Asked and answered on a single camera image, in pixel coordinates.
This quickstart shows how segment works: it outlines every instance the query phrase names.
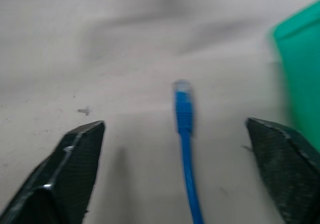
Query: cable connector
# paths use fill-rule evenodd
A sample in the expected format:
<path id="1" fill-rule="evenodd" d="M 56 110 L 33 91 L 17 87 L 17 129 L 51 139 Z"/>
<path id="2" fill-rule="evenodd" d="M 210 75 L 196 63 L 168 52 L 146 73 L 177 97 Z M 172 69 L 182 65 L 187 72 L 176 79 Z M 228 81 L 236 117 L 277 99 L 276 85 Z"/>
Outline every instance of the cable connector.
<path id="1" fill-rule="evenodd" d="M 177 132 L 192 133 L 193 130 L 193 104 L 191 97 L 191 85 L 186 80 L 177 80 L 174 83 L 175 114 Z"/>

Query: blue ethernet cable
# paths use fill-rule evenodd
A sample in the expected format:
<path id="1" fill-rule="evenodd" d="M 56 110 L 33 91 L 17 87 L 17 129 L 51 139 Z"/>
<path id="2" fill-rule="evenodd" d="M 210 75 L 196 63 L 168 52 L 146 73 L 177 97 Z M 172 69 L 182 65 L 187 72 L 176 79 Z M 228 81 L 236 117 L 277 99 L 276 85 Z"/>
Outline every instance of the blue ethernet cable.
<path id="1" fill-rule="evenodd" d="M 177 132 L 181 137 L 185 186 L 193 224 L 204 224 L 192 169 L 191 134 L 193 130 L 193 104 L 191 87 L 188 81 L 176 81 L 174 83 L 174 94 Z"/>

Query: floor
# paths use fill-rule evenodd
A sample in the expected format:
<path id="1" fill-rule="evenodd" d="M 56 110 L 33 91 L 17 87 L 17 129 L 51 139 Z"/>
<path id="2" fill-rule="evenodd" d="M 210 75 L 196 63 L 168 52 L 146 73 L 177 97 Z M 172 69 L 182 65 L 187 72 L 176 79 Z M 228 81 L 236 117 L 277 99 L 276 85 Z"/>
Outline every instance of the floor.
<path id="1" fill-rule="evenodd" d="M 283 223 L 244 123 L 290 122 L 268 34 L 313 1 L 0 0 L 0 208 L 65 132 L 105 120 L 84 223 L 191 224 L 172 93 L 187 79 L 205 222 Z"/>

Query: green plastic container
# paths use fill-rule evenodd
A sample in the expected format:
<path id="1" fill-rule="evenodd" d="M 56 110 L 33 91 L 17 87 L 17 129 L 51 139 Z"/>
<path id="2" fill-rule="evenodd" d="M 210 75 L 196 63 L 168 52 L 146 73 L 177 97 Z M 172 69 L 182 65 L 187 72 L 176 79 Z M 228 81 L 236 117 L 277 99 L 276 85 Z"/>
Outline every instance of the green plastic container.
<path id="1" fill-rule="evenodd" d="M 295 127 L 320 152 L 320 1 L 278 25 L 273 36 Z"/>

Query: carbon fiber texture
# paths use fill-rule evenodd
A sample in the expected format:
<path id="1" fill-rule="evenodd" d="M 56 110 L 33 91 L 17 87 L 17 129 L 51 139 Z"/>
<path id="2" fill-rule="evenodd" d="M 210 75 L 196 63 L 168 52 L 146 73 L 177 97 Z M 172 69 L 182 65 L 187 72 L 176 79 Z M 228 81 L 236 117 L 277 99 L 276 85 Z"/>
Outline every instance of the carbon fiber texture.
<path id="1" fill-rule="evenodd" d="M 91 136 L 83 138 L 72 151 L 68 164 L 59 174 L 54 190 L 70 224 L 81 224 L 97 177 L 101 145 Z"/>
<path id="2" fill-rule="evenodd" d="M 285 222 L 315 223 L 320 172 L 311 157 L 318 159 L 319 154 L 289 127 L 254 118 L 246 126 L 262 181 Z"/>

